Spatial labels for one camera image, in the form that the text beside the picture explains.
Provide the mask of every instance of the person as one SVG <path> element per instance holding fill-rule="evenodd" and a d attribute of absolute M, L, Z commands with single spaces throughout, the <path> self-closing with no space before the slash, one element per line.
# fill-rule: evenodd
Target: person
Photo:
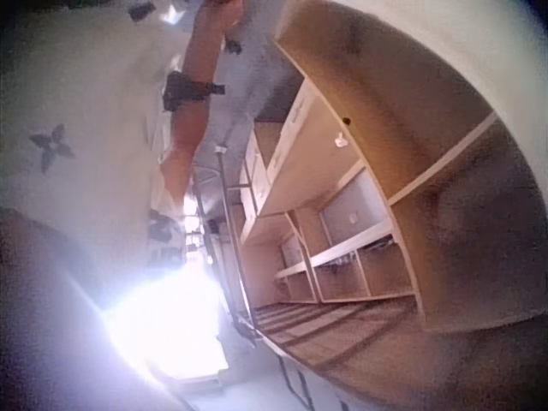
<path fill-rule="evenodd" d="M 174 222 L 209 103 L 181 103 L 159 163 L 162 87 L 185 46 L 182 72 L 213 82 L 242 10 L 242 0 L 205 2 L 190 38 L 157 15 L 132 21 L 106 7 L 23 15 L 3 33 L 4 407 L 181 409 L 124 363 L 102 312 L 181 262 Z"/>

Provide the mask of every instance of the bright light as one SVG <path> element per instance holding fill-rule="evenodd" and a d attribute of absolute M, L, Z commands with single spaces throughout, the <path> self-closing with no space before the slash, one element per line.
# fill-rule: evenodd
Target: bright light
<path fill-rule="evenodd" d="M 185 216 L 193 216 L 196 215 L 197 211 L 198 203 L 196 203 L 196 200 L 189 196 L 186 196 L 182 204 L 182 212 L 184 212 Z"/>
<path fill-rule="evenodd" d="M 194 216 L 186 216 L 184 219 L 185 231 L 193 233 L 200 228 L 200 218 Z"/>
<path fill-rule="evenodd" d="M 141 373 L 147 364 L 172 378 L 217 374 L 228 366 L 217 340 L 219 289 L 203 260 L 136 289 L 110 315 L 109 331 L 123 358 Z"/>
<path fill-rule="evenodd" d="M 177 24 L 179 20 L 181 19 L 182 15 L 185 14 L 185 10 L 183 11 L 177 11 L 175 7 L 173 7 L 173 4 L 170 4 L 170 9 L 167 13 L 162 13 L 160 15 L 160 20 L 165 21 L 169 24 Z"/>

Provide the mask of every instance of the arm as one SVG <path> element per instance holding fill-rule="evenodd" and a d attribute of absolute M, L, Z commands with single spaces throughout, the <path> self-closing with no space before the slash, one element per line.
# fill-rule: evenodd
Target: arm
<path fill-rule="evenodd" d="M 242 0 L 207 1 L 196 15 L 182 71 L 194 81 L 213 82 L 224 33 L 241 17 Z M 165 187 L 182 207 L 192 160 L 206 132 L 209 102 L 187 101 L 171 117 L 172 147 L 161 170 Z"/>

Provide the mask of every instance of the black watch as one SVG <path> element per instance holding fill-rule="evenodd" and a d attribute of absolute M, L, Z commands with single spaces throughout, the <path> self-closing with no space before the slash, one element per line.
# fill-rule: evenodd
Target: black watch
<path fill-rule="evenodd" d="M 193 81 L 184 73 L 172 71 L 165 85 L 164 110 L 174 112 L 183 101 L 202 101 L 210 94 L 224 94 L 224 86 Z"/>

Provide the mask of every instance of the hand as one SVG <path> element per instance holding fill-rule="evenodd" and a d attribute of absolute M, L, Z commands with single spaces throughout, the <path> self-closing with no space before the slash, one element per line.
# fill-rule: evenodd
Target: hand
<path fill-rule="evenodd" d="M 243 15 L 243 0 L 205 0 L 194 26 L 225 34 Z"/>

